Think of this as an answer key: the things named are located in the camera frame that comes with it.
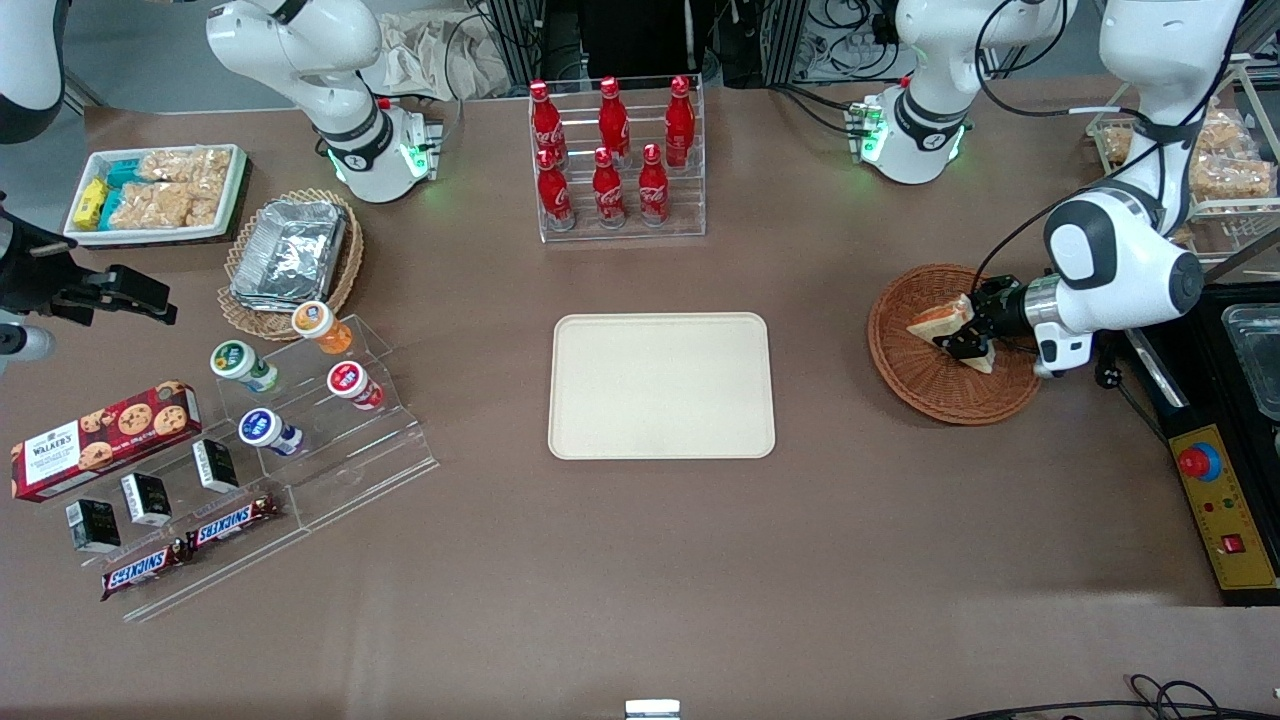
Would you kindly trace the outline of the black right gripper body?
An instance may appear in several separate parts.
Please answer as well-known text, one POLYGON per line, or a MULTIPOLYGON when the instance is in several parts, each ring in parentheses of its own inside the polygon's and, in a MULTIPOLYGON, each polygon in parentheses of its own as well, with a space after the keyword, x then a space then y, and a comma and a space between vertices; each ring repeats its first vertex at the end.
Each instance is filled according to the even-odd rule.
POLYGON ((65 252, 35 256, 26 237, 14 236, 3 254, 1 309, 14 315, 55 316, 78 325, 91 325, 95 310, 82 299, 97 296, 90 277, 95 269, 81 266, 65 252))

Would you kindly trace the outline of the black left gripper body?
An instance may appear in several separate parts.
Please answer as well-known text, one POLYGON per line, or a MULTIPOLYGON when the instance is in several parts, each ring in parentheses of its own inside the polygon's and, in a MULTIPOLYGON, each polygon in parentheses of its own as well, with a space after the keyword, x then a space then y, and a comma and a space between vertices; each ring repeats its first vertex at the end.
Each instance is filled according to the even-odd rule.
POLYGON ((1029 323, 1024 313, 1027 286, 1018 278, 989 278, 982 283, 1001 284, 1001 309, 998 313, 980 313, 980 331, 991 338, 1029 336, 1029 323))

